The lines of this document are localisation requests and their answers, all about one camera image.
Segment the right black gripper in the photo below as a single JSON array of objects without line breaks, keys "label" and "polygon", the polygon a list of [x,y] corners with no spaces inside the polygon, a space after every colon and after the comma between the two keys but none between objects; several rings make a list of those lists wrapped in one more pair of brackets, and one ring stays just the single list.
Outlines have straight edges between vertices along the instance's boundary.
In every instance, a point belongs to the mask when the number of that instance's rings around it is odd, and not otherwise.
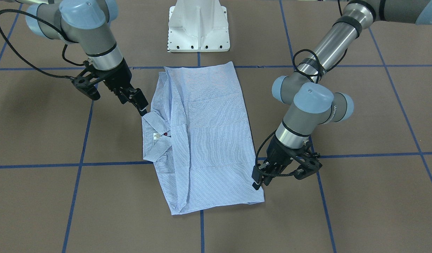
[{"label": "right black gripper", "polygon": [[107,88],[115,93],[121,104],[131,103],[141,117],[147,114],[149,105],[144,93],[140,88],[133,88],[131,85],[132,74],[125,60],[112,70],[97,70],[98,76],[104,80]]}]

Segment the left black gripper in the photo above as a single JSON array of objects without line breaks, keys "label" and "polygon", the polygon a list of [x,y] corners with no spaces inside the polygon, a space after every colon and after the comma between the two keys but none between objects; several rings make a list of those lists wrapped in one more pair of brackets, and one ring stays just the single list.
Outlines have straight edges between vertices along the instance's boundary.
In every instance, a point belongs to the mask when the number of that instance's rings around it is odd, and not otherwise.
[{"label": "left black gripper", "polygon": [[252,187],[259,190],[264,184],[268,186],[274,179],[274,176],[279,176],[285,168],[290,165],[292,160],[296,158],[297,152],[303,147],[290,148],[283,145],[275,134],[270,136],[271,142],[266,149],[266,160],[262,164],[256,164],[253,167],[252,178],[254,180]]}]

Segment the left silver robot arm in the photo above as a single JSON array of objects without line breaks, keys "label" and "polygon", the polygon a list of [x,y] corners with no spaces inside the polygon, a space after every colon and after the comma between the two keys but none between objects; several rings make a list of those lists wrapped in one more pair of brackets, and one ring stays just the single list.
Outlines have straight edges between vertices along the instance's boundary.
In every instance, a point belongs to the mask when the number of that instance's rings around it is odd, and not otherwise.
[{"label": "left silver robot arm", "polygon": [[290,107],[266,138],[265,161],[253,167],[255,190],[268,186],[275,177],[301,180],[320,170],[319,154],[311,152],[309,137],[318,125],[348,119],[354,104],[350,96],[333,93],[319,81],[375,21],[432,25],[432,0],[351,0],[314,50],[296,52],[297,56],[308,52],[308,56],[298,64],[292,58],[294,72],[277,78],[271,89],[274,98]]}]

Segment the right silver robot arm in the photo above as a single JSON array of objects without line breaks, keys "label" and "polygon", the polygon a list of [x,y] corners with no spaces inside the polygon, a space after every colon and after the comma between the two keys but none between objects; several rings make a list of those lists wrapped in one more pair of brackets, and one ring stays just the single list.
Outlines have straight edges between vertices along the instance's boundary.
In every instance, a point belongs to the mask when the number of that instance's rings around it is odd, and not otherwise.
[{"label": "right silver robot arm", "polygon": [[26,24],[35,34],[79,44],[88,60],[85,69],[72,79],[74,87],[92,100],[100,94],[96,84],[103,82],[121,104],[130,102],[140,115],[148,102],[142,90],[131,85],[131,71],[110,30],[119,8],[114,0],[22,0],[28,4]]}]

